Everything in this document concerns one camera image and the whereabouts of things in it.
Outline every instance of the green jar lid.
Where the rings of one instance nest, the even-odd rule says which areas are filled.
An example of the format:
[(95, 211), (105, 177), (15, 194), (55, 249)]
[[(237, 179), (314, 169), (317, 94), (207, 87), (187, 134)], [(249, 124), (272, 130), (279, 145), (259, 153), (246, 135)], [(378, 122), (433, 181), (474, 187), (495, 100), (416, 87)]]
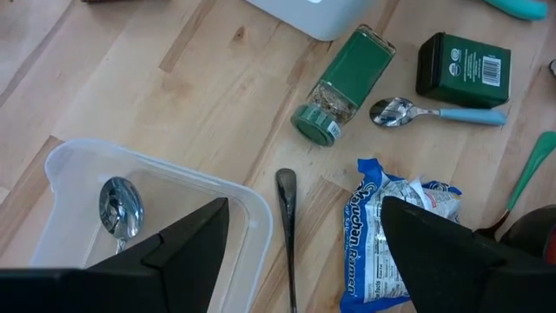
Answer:
[(340, 136), (340, 125), (316, 104), (303, 104), (292, 115), (290, 122), (308, 140), (331, 147)]

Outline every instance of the white container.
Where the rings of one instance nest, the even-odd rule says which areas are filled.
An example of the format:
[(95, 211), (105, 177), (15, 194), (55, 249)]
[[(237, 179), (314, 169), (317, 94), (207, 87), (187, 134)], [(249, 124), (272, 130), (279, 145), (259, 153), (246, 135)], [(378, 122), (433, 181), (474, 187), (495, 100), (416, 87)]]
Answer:
[(373, 0), (247, 0), (322, 41), (341, 36)]
[(273, 227), (270, 208), (260, 195), (99, 140), (58, 146), (50, 152), (45, 170), (56, 201), (32, 267), (87, 268), (115, 254), (116, 240), (98, 216), (99, 192), (113, 176), (127, 177), (145, 206), (144, 225), (128, 247), (225, 196), (228, 241), (208, 311), (248, 311)]

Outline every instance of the wood grain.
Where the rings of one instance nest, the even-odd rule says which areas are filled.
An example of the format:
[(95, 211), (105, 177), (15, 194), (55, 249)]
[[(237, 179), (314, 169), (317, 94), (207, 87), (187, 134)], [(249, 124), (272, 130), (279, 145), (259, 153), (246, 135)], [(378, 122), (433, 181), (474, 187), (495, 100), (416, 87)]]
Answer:
[[(378, 157), (393, 174), (460, 187), (461, 221), (476, 228), (500, 214), (539, 134), (556, 129), (555, 81), (546, 70), (556, 55), (553, 2), (547, 20), (528, 23), (476, 0), (376, 0), (332, 43), (315, 41), (243, 0), (45, 5), (0, 3), (0, 199), (6, 196), (0, 201), (0, 266), (28, 264), (48, 218), (51, 195), (40, 191), (46, 182), (29, 178), (39, 175), (45, 143), (94, 137), (243, 183), (264, 196), (274, 234), (257, 285), (257, 313), (288, 310), (274, 173), (295, 170), (300, 311), (337, 311), (341, 209), (361, 180), (357, 158)], [(342, 128), (342, 138), (330, 149), (316, 147), (289, 117), (358, 23), (381, 33), (396, 56), (361, 112)], [(438, 31), (512, 50), (511, 100), (496, 109), (508, 114), (506, 126), (423, 118), (385, 130), (369, 122), (368, 109), (384, 97), (454, 107), (414, 91), (417, 51)], [(550, 156), (512, 221), (556, 201), (554, 173)], [(232, 261), (226, 270), (234, 268)], [(227, 286), (223, 279), (217, 297)], [(392, 311), (414, 308), (408, 303)]]
[(49, 181), (44, 174), (44, 161), (62, 141), (49, 137), (23, 172), (14, 188), (0, 204), (0, 256), (19, 230), (23, 220), (47, 190)]

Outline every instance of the metal spoon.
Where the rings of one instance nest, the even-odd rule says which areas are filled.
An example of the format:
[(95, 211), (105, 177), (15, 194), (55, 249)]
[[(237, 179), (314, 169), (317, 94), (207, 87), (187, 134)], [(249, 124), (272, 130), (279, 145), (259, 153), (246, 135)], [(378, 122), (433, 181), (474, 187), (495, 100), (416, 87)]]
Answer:
[(122, 177), (112, 177), (103, 185), (99, 213), (104, 228), (118, 241), (116, 254), (142, 227), (144, 208), (136, 187)]
[(402, 126), (419, 115), (436, 115), (451, 120), (502, 126), (506, 124), (506, 115), (497, 110), (478, 109), (441, 109), (425, 110), (416, 107), (411, 101), (394, 97), (380, 100), (369, 111), (371, 120), (380, 126)]
[(276, 185), (280, 201), (281, 221), (286, 237), (286, 254), (288, 256), (289, 276), (289, 306), (292, 313), (297, 313), (297, 300), (295, 297), (295, 268), (294, 268), (294, 243), (295, 243), (295, 200), (297, 196), (297, 177), (290, 169), (281, 169), (276, 172)]

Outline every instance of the green spatula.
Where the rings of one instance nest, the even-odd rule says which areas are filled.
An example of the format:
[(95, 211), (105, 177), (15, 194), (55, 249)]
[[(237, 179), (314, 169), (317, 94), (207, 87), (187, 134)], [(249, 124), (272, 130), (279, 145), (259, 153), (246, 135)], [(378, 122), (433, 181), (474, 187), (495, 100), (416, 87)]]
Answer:
[(521, 172), (521, 177), (518, 183), (515, 185), (515, 188), (513, 189), (512, 197), (510, 197), (510, 201), (507, 204), (504, 215), (493, 226), (484, 229), (478, 229), (475, 231), (475, 233), (494, 239), (496, 230), (498, 230), (498, 228), (502, 226), (507, 217), (510, 215), (510, 212), (513, 210), (513, 207), (520, 198), (521, 192), (527, 186), (535, 171), (539, 168), (542, 162), (545, 161), (546, 157), (550, 155), (554, 148), (556, 148), (556, 132), (547, 131), (540, 135), (537, 143), (533, 147), (533, 151), (531, 152), (529, 159), (527, 160), (523, 172)]

